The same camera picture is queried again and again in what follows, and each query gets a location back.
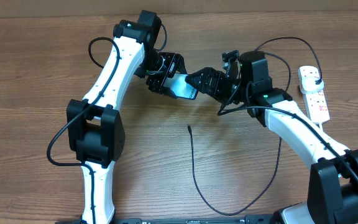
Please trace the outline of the blue-screen smartphone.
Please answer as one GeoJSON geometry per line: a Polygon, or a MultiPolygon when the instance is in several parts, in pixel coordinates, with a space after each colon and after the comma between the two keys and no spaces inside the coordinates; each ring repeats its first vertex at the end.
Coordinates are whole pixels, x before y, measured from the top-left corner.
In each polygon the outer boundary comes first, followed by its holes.
{"type": "Polygon", "coordinates": [[[188,74],[176,73],[173,78],[167,78],[163,86],[171,90],[176,98],[195,100],[198,90],[185,81],[187,76],[188,74]]]}

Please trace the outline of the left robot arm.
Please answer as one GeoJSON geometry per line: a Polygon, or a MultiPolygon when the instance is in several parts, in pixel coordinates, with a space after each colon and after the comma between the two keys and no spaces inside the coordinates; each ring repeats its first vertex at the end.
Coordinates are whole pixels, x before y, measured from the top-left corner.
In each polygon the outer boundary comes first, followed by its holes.
{"type": "Polygon", "coordinates": [[[161,26],[158,15],[146,10],[137,22],[116,24],[100,76],[81,101],[71,100],[67,106],[69,145],[85,183],[80,223],[114,221],[112,173],[126,140],[120,110],[132,77],[145,78],[150,91],[174,99],[193,100],[198,94],[185,81],[183,57],[155,49],[161,26]]]}

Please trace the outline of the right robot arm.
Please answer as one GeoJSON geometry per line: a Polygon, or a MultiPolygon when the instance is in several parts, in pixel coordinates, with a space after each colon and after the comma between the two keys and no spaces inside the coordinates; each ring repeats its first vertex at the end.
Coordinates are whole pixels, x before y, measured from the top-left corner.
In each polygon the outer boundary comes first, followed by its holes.
{"type": "Polygon", "coordinates": [[[279,135],[309,169],[308,197],[271,215],[254,215],[247,222],[266,223],[358,223],[358,149],[335,141],[299,109],[269,76],[265,53],[238,51],[223,54],[223,71],[203,68],[186,82],[221,103],[245,110],[262,126],[279,135]]]}

